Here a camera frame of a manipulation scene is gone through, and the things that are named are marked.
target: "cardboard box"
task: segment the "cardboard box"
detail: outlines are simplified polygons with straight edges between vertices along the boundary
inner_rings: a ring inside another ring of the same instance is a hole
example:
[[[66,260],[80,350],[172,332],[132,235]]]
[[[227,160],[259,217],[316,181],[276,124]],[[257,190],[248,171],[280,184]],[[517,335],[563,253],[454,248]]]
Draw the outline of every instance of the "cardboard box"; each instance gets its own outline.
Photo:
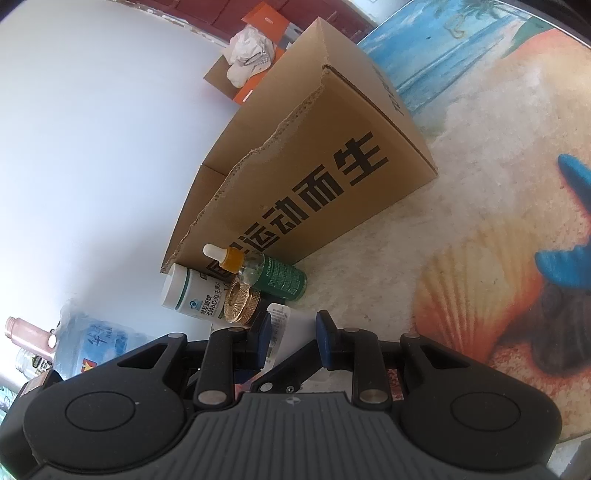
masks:
[[[205,81],[211,83],[215,88],[220,90],[228,98],[234,100],[238,105],[241,105],[248,100],[253,90],[258,86],[269,70],[273,68],[273,65],[277,60],[281,58],[289,46],[291,46],[291,44],[302,34],[302,31],[298,26],[291,23],[277,10],[270,7],[265,2],[261,2],[248,12],[242,21],[255,27],[275,44],[275,57],[273,58],[271,67],[250,77],[242,88],[236,88],[232,85],[230,80],[228,80],[227,73],[230,65],[228,65],[225,57],[222,56],[204,77]]]
[[[297,262],[435,176],[388,78],[317,19],[203,161],[162,271],[176,262],[224,278],[206,243]]]

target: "pink bottle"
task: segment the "pink bottle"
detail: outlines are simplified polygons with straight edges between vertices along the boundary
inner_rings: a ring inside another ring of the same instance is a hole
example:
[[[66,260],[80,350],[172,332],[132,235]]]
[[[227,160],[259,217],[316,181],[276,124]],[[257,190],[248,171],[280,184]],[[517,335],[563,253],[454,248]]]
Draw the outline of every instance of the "pink bottle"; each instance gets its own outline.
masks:
[[[4,335],[12,343],[25,350],[52,361],[56,351],[56,336],[36,327],[23,319],[8,317],[4,326]]]

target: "crumpled white plastic bag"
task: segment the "crumpled white plastic bag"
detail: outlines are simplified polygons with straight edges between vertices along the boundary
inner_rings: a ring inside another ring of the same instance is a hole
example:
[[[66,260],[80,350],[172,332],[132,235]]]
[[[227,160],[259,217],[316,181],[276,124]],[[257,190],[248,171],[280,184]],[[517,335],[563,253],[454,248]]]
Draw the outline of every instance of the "crumpled white plastic bag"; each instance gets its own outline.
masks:
[[[223,55],[230,64],[227,77],[236,88],[271,66],[275,58],[273,42],[252,25],[247,25],[232,37]]]

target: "gold round object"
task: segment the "gold round object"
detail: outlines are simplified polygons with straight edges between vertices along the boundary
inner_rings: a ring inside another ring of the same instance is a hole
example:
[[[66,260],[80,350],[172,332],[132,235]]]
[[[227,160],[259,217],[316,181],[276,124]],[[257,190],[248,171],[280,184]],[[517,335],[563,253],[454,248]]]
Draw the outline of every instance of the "gold round object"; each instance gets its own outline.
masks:
[[[261,292],[241,283],[234,277],[223,304],[223,314],[228,323],[248,325],[261,299]]]

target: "gray ribbed plate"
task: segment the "gray ribbed plate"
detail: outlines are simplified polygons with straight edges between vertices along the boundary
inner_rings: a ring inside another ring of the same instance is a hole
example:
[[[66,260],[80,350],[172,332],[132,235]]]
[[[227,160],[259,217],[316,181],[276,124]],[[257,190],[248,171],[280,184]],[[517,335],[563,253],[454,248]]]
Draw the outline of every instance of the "gray ribbed plate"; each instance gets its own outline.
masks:
[[[45,466],[31,480],[96,480]],[[556,480],[545,467],[474,473],[412,445],[384,414],[343,393],[245,394],[234,408],[197,417],[162,457],[101,480]]]

